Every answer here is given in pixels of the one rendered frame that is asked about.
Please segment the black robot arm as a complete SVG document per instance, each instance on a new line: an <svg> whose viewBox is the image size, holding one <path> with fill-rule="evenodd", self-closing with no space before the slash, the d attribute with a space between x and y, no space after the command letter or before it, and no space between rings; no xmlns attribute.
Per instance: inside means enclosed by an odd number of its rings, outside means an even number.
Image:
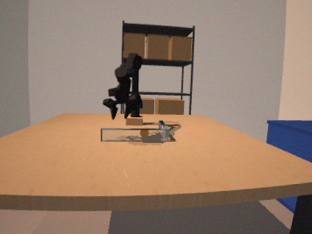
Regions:
<svg viewBox="0 0 312 234"><path fill-rule="evenodd" d="M109 96L125 96L124 86L131 87L131 95L137 95L141 98L138 92L138 71L141 68L142 58L137 53L129 53L128 59L125 64L115 71L115 76L119 82L115 88L109 89ZM129 78L131 77L131 79ZM139 115L139 108L143 108L143 102L141 105L137 105L132 112L131 117L141 117Z"/></svg>

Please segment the low clear walls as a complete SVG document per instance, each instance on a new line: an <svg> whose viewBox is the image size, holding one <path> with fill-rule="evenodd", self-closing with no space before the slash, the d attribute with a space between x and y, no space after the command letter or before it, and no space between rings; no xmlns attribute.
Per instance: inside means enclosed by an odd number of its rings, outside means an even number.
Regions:
<svg viewBox="0 0 312 234"><path fill-rule="evenodd" d="M106 142L169 142L170 131L102 130Z"/></svg>

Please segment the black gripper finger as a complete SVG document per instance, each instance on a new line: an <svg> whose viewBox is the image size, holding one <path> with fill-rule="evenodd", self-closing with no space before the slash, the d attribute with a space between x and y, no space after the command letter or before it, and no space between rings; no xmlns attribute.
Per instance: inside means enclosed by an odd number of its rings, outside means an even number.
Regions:
<svg viewBox="0 0 312 234"><path fill-rule="evenodd" d="M111 103L107 103L107 106L110 108L111 119L114 120L118 108Z"/></svg>
<svg viewBox="0 0 312 234"><path fill-rule="evenodd" d="M130 113L132 112L132 110L137 107L136 104L134 104L133 102L131 101L126 101L125 102L125 112L124 112L124 118L126 119Z"/></svg>

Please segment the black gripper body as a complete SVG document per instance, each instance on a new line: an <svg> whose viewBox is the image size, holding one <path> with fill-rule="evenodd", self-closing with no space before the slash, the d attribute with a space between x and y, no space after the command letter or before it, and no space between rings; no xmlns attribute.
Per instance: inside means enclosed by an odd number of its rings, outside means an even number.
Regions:
<svg viewBox="0 0 312 234"><path fill-rule="evenodd" d="M117 104L125 103L126 101L131 101L131 102L133 102L136 105L141 105L142 104L141 98L139 98L137 95L129 96L131 94L129 87L124 86L124 88L125 88L125 96L120 95L120 96L114 97L116 99L115 101L113 101L110 98L104 99L103 100L103 104L105 106L107 106L107 103L111 103L112 105L117 106Z"/></svg>

